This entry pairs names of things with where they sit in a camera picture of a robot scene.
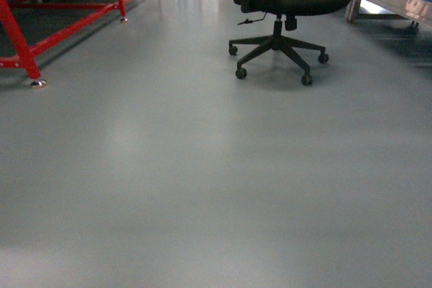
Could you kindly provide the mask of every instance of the chair lever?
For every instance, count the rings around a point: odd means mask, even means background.
[[[267,15],[267,13],[264,14],[264,17],[259,19],[259,20],[250,20],[249,18],[246,18],[246,20],[244,22],[238,23],[237,25],[243,25],[243,24],[251,24],[251,23],[255,23],[255,22],[260,22],[261,20],[265,19],[265,16]]]

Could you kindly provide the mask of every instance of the metal shelf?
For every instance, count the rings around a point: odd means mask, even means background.
[[[16,50],[16,55],[13,57],[0,56],[0,68],[24,68],[28,77],[33,80],[31,83],[32,88],[43,88],[47,83],[44,79],[41,79],[41,72],[34,58],[115,9],[120,11],[121,20],[126,22],[125,4],[131,0],[117,0],[114,3],[40,3],[34,1],[36,0],[14,0],[8,3],[7,0],[0,0],[0,23],[5,28],[6,34]],[[29,46],[11,8],[93,9],[94,11],[37,44]]]
[[[346,19],[354,21],[358,15],[358,6],[361,0],[352,0],[347,7]],[[367,0],[379,7],[412,20],[413,22],[432,26],[432,2],[427,0]],[[373,14],[368,15],[369,19],[374,18]],[[376,15],[375,18],[384,18],[383,15]]]

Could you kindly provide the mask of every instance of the metal foot pad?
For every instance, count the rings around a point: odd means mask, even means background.
[[[45,88],[46,86],[47,86],[47,81],[44,79],[34,80],[30,84],[31,89],[42,89]]]

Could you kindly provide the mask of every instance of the office chair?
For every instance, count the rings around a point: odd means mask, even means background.
[[[318,58],[320,63],[326,63],[329,60],[329,55],[325,53],[325,47],[282,36],[282,15],[286,16],[285,29],[291,31],[297,29],[296,16],[314,16],[333,13],[347,6],[349,2],[350,0],[234,0],[234,3],[241,6],[243,13],[262,11],[266,14],[272,13],[276,15],[273,35],[229,41],[230,55],[235,55],[237,53],[238,48],[235,45],[259,45],[237,61],[237,78],[243,79],[246,77],[247,71],[242,67],[246,62],[272,49],[275,51],[282,51],[304,70],[304,75],[302,76],[303,85],[308,86],[312,84],[313,79],[310,75],[311,67],[293,48],[297,47],[320,51],[321,54]],[[254,21],[246,20],[241,24],[251,22]]]

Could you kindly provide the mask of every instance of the chair seat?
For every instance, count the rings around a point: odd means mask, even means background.
[[[241,5],[242,0],[234,0]],[[250,0],[251,11],[263,11],[267,13],[292,15],[292,16],[314,16],[333,13],[338,11],[350,0]]]

